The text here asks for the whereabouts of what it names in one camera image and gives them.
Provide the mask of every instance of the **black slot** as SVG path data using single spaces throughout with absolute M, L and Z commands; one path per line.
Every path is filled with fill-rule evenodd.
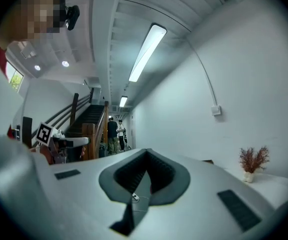
M 74 170 L 69 170 L 69 171 L 64 171 L 64 172 L 59 172 L 59 173 L 55 173 L 55 176 L 58 180 L 62 180 L 65 178 L 69 178 L 75 175 L 80 174 L 80 171 L 74 169 Z
M 219 192 L 217 195 L 243 231 L 249 230 L 261 221 L 232 190 Z

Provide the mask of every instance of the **black rubber pad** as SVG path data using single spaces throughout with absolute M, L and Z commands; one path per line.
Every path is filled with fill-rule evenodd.
M 152 149 L 142 149 L 105 168 L 99 175 L 99 185 L 110 200 L 131 204 L 132 193 L 145 172 L 151 180 L 149 206 L 174 203 L 190 183 L 190 174 L 184 166 Z
M 80 174 L 80 171 L 78 170 L 69 170 L 69 171 L 64 171 L 64 172 L 59 172 L 59 173 L 55 173 L 55 176 L 58 180 L 62 180 L 65 178 L 69 178 L 71 176 L 75 176 Z
M 217 193 L 243 231 L 260 222 L 260 218 L 232 191 Z

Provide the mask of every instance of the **white ceiling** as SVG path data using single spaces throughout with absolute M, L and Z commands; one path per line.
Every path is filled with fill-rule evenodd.
M 93 0 L 66 0 L 66 6 L 78 5 L 80 9 L 75 28 L 72 31 L 61 28 L 60 33 L 46 34 L 40 40 L 30 41 L 37 56 L 28 59 L 21 55 L 18 44 L 12 43 L 7 51 L 10 62 L 31 77 L 75 83 L 89 80 L 98 85 L 89 32 L 92 3 Z M 68 61 L 70 66 L 63 67 L 62 61 Z
M 171 69 L 170 54 L 209 14 L 228 0 L 94 0 L 92 36 L 102 96 L 131 105 L 156 74 Z M 128 78 L 152 23 L 167 29 L 137 82 Z

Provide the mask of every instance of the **wire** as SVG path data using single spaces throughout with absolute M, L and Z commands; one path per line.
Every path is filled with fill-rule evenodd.
M 147 197 L 145 197 L 145 196 L 139 196 L 139 198 L 146 198 L 146 199 L 148 199 L 149 200 L 149 198 L 147 198 Z
M 212 99 L 213 99 L 213 104 L 214 104 L 214 106 L 217 106 L 217 100 L 216 100 L 216 97 L 215 97 L 214 89 L 213 89 L 212 84 L 210 83 L 210 80 L 209 80 L 207 71 L 206 71 L 206 69 L 205 69 L 205 67 L 204 67 L 204 64 L 203 64 L 203 62 L 201 61 L 201 59 L 200 59 L 197 51 L 195 50 L 195 48 L 194 48 L 193 45 L 190 43 L 190 41 L 189 41 L 188 39 L 186 39 L 186 41 L 187 41 L 188 45 L 190 46 L 190 48 L 191 48 L 191 49 L 194 51 L 194 53 L 196 54 L 196 56 L 197 56 L 200 64 L 201 64 L 202 67 L 203 67 L 204 74 L 205 74 L 205 77 L 206 77 L 206 80 L 207 80 L 207 83 L 208 83 L 208 87 L 209 87 L 209 90 L 210 90 L 210 94 L 211 94 Z

